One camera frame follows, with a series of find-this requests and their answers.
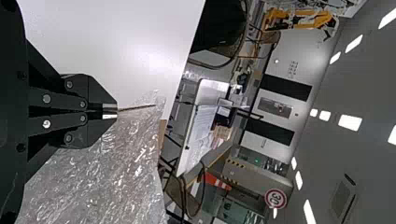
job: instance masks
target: speed limit sign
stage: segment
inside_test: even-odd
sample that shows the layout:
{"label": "speed limit sign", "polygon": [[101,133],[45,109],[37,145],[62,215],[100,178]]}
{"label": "speed limit sign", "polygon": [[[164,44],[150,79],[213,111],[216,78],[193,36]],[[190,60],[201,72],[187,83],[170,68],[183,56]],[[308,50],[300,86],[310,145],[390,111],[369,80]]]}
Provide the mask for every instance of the speed limit sign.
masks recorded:
{"label": "speed limit sign", "polygon": [[282,209],[286,206],[288,199],[280,189],[270,189],[265,193],[265,202],[270,208]]}

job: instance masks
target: black bolt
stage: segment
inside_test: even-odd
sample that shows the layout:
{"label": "black bolt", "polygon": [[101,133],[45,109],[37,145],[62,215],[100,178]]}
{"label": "black bolt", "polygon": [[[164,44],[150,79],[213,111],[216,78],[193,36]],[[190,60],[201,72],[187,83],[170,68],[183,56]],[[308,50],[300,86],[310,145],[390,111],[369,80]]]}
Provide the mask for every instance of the black bolt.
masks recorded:
{"label": "black bolt", "polygon": [[18,71],[17,72],[17,77],[20,80],[26,80],[26,78],[27,78],[26,74],[23,71]]}
{"label": "black bolt", "polygon": [[26,150],[26,145],[23,143],[20,143],[17,145],[17,151],[19,152],[23,152],[24,150]]}
{"label": "black bolt", "polygon": [[72,136],[71,134],[68,134],[68,135],[66,136],[66,138],[64,139],[64,141],[65,141],[66,143],[71,143],[72,140],[73,140],[73,136]]}

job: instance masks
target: industrial machine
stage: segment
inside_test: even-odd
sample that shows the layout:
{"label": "industrial machine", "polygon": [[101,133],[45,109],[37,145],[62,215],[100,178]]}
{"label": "industrial machine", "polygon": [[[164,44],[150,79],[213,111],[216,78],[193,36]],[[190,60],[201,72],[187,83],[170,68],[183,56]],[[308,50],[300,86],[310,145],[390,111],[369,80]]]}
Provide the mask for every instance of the industrial machine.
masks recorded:
{"label": "industrial machine", "polygon": [[93,78],[59,75],[26,40],[15,0],[0,3],[0,223],[14,223],[25,183],[59,147],[92,146],[117,102]]}
{"label": "industrial machine", "polygon": [[326,41],[335,36],[339,17],[346,15],[351,7],[362,4],[362,0],[297,0],[264,1],[268,10],[262,22],[264,31],[285,29],[320,29]]}

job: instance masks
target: aluminum foil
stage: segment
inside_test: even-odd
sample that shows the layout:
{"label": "aluminum foil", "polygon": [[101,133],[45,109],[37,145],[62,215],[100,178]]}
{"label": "aluminum foil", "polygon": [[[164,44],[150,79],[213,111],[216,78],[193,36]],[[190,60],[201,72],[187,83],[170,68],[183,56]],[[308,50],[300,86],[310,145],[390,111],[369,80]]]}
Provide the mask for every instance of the aluminum foil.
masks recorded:
{"label": "aluminum foil", "polygon": [[157,173],[164,99],[152,97],[157,106],[119,113],[94,146],[59,149],[26,184],[16,223],[166,223]]}

